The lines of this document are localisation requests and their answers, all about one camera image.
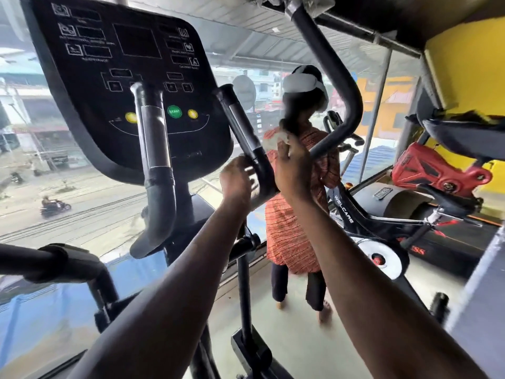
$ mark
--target white headset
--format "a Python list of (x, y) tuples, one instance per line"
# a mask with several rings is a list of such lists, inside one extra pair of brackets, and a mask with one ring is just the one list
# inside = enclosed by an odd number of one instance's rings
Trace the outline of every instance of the white headset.
[(326, 88), (322, 82), (320, 82), (316, 76), (303, 73), (307, 65), (302, 65), (297, 68), (294, 73), (287, 75), (284, 77), (282, 81), (282, 88), (284, 89), (284, 93), (304, 93), (314, 89), (320, 89), (324, 93), (324, 103), (317, 110), (319, 113), (323, 113), (328, 107), (328, 93), (326, 92)]

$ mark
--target orange striped shirt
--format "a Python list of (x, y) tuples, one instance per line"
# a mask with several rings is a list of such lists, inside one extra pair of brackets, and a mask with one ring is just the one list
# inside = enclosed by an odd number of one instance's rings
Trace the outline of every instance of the orange striped shirt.
[[(269, 130), (264, 138), (272, 138), (280, 128)], [(300, 136), (300, 141), (310, 149), (328, 133), (310, 127)], [(267, 152), (268, 159), (275, 170), (277, 151)], [(340, 182), (340, 161), (338, 150), (326, 154), (314, 162), (312, 168), (312, 195), (328, 210), (324, 186), (335, 188)], [(269, 200), (265, 206), (267, 222), (267, 258), (277, 265), (287, 265), (294, 274), (317, 272), (321, 270), (314, 249), (294, 215), (293, 208), (281, 194)]]

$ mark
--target black console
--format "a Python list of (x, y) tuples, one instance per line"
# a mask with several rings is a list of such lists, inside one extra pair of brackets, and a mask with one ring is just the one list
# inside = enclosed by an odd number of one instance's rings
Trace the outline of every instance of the black console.
[(86, 157), (106, 176), (143, 184), (130, 87), (163, 91), (174, 178), (188, 182), (232, 152), (200, 38), (179, 18), (96, 0), (21, 0), (58, 108)]

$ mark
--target yellow button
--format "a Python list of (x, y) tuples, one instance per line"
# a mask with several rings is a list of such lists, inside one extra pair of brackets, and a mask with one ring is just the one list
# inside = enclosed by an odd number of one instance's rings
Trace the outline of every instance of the yellow button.
[(125, 114), (125, 118), (126, 120), (130, 123), (130, 124), (136, 124), (137, 123), (137, 114), (133, 113), (133, 112), (128, 112)]
[(196, 120), (198, 118), (198, 113), (193, 109), (188, 110), (188, 115), (190, 118), (193, 118), (193, 120)]

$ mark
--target shirt sleeve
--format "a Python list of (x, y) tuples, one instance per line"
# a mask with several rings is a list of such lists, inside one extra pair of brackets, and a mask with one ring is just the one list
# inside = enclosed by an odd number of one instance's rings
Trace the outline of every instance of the shirt sleeve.
[[(313, 128), (302, 135), (300, 140), (306, 148), (310, 150), (327, 135), (328, 133)], [(318, 177), (323, 184), (330, 189), (336, 188), (340, 183), (340, 158), (338, 149), (332, 150), (323, 157), (320, 157), (315, 162), (315, 166), (316, 173), (318, 173)]]

